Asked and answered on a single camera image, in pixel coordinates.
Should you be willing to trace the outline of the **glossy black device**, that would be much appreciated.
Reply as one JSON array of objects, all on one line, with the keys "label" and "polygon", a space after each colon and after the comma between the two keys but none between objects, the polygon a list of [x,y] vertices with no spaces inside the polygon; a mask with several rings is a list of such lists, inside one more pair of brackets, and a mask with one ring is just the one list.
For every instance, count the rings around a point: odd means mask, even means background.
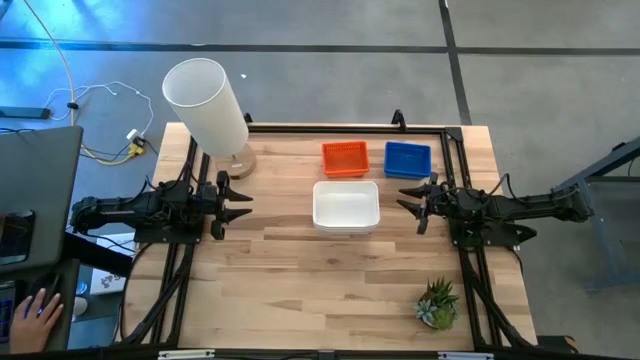
[{"label": "glossy black device", "polygon": [[27,259],[35,218],[32,210],[0,214],[0,265],[20,263]]}]

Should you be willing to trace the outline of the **person's hand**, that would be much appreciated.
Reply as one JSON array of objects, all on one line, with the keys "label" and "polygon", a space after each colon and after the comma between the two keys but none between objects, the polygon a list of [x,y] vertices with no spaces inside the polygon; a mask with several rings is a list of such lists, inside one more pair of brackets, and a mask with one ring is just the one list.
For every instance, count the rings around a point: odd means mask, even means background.
[{"label": "person's hand", "polygon": [[38,353],[44,350],[49,335],[64,310],[59,293],[41,309],[45,296],[46,290],[41,288],[35,296],[28,296],[16,308],[10,327],[10,354]]}]

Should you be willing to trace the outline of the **small green succulent plant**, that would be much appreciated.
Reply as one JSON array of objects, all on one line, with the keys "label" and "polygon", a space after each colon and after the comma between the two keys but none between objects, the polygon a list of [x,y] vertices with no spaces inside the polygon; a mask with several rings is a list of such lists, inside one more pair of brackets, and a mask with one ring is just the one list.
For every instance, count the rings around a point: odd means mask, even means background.
[{"label": "small green succulent plant", "polygon": [[434,330],[451,330],[459,316],[459,296],[452,290],[453,283],[443,277],[429,283],[414,305],[416,318]]}]

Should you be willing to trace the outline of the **white printed paper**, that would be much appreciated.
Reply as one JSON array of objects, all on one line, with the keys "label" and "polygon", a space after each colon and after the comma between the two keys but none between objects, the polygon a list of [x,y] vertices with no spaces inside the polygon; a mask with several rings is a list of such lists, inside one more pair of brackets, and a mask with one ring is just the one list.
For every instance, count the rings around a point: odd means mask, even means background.
[{"label": "white printed paper", "polygon": [[[109,250],[124,254],[130,259],[135,254],[134,233],[106,235],[97,240],[97,244]],[[100,269],[93,269],[90,283],[91,295],[104,295],[122,292],[126,278]]]}]

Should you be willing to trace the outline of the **backlit black keyboard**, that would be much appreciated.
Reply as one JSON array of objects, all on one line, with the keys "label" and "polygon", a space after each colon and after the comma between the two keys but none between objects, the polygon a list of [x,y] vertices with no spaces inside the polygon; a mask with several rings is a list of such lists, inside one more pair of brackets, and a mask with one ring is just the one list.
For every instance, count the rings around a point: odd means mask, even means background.
[{"label": "backlit black keyboard", "polygon": [[14,298],[0,298],[0,344],[5,344],[9,341],[13,312]]}]

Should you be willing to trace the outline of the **white cylinder lamp wooden base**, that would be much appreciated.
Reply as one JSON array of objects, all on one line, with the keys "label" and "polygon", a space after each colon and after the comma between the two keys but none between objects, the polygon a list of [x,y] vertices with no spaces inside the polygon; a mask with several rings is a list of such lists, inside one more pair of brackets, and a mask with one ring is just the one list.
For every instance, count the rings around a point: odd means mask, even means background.
[{"label": "white cylinder lamp wooden base", "polygon": [[217,170],[233,179],[254,171],[248,125],[222,65],[209,58],[182,61],[166,74],[162,93]]}]

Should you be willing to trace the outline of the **black aluminium rig frame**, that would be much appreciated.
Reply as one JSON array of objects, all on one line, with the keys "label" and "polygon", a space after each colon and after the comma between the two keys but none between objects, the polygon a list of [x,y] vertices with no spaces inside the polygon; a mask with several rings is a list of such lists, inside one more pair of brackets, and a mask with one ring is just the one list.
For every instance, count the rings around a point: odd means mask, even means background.
[{"label": "black aluminium rig frame", "polygon": [[[446,221],[418,235],[399,205],[403,179],[383,171],[390,141],[424,144],[434,170],[486,190],[498,181],[483,126],[253,124],[255,171],[233,183],[249,196],[245,215],[221,241],[205,235],[194,251],[178,344],[182,348],[354,350],[375,354],[470,351],[467,313],[448,331],[414,314],[426,285],[439,278],[464,291]],[[365,236],[330,235],[312,222],[314,185],[325,177],[321,147],[363,141],[367,179],[379,190],[380,222]]]}]

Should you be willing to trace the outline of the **white label strip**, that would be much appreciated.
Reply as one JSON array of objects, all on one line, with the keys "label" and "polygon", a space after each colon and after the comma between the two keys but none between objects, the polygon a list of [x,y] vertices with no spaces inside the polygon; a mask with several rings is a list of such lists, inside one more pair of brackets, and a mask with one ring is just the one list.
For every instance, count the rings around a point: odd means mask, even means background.
[{"label": "white label strip", "polygon": [[491,353],[478,352],[438,352],[438,360],[495,360]]},{"label": "white label strip", "polygon": [[209,360],[215,359],[214,350],[188,349],[160,351],[157,360]]}]

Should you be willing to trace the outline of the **dark grey desk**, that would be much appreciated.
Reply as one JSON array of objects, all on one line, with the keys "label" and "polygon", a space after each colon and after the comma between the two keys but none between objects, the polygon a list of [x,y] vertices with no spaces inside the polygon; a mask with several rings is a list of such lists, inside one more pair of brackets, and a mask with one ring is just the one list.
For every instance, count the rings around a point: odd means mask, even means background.
[{"label": "dark grey desk", "polygon": [[60,302],[64,305],[64,310],[49,335],[44,348],[45,352],[64,351],[67,349],[79,267],[78,260],[70,259],[60,261],[56,265],[20,269],[13,272],[0,272],[0,286],[6,282],[14,282],[16,286],[13,295],[0,290],[0,298],[13,297],[14,306],[17,306],[24,298],[29,296],[28,292],[32,283],[42,275],[50,272],[57,272],[62,275],[58,293],[60,294]]}]

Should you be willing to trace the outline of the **grey slanted panel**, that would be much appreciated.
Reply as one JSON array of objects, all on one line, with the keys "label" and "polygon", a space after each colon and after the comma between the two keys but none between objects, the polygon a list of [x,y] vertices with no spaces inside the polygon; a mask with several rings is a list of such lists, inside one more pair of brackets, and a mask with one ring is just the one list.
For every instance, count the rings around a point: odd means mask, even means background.
[{"label": "grey slanted panel", "polygon": [[29,242],[24,260],[0,259],[0,274],[60,259],[82,136],[80,126],[0,135],[0,237]]}]

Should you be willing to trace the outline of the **black computer mouse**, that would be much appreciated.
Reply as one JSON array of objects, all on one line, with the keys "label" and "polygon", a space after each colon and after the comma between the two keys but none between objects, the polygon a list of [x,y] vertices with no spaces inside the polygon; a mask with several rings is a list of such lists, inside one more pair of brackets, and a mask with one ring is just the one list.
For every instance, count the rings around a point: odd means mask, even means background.
[{"label": "black computer mouse", "polygon": [[53,299],[54,295],[59,292],[61,282],[61,274],[57,272],[47,273],[45,275],[42,275],[32,283],[28,294],[35,297],[41,289],[44,289],[45,295],[42,301],[42,305],[45,306]]}]

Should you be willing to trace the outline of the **blue-grey metal table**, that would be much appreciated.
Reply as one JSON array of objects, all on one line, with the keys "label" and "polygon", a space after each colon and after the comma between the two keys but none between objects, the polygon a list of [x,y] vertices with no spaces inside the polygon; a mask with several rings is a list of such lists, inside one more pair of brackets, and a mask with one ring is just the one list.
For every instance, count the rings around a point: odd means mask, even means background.
[{"label": "blue-grey metal table", "polygon": [[556,186],[576,187],[592,210],[596,243],[604,256],[604,274],[587,281],[585,289],[640,285],[640,175],[613,176],[612,171],[640,164],[640,136],[616,145],[611,152]]}]

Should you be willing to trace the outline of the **black diagonal beam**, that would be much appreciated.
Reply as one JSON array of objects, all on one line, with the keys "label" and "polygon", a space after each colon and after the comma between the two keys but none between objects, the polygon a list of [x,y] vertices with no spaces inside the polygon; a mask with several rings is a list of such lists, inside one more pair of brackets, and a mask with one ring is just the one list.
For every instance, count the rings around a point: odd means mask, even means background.
[{"label": "black diagonal beam", "polygon": [[82,264],[127,278],[133,268],[131,257],[104,248],[84,238],[66,233],[62,256],[79,260]]}]

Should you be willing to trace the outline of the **black power strip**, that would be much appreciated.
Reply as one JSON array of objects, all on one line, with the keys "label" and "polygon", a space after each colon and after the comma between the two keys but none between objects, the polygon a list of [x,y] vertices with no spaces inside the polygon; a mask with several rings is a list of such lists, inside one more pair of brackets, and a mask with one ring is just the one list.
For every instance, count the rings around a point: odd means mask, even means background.
[{"label": "black power strip", "polygon": [[50,116],[51,110],[48,108],[0,106],[0,118],[49,119]]}]

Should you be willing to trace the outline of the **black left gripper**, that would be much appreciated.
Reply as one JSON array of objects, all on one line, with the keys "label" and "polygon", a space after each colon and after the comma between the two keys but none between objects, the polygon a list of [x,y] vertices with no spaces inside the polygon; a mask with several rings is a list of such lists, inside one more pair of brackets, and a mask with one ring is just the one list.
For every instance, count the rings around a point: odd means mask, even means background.
[{"label": "black left gripper", "polygon": [[226,224],[252,212],[251,209],[231,209],[226,208],[226,199],[231,202],[249,202],[253,198],[240,194],[230,187],[230,177],[227,171],[219,171],[216,177],[216,184],[207,181],[199,191],[202,212],[205,215],[213,215],[215,219],[211,222],[210,233],[215,240],[225,238]]}]

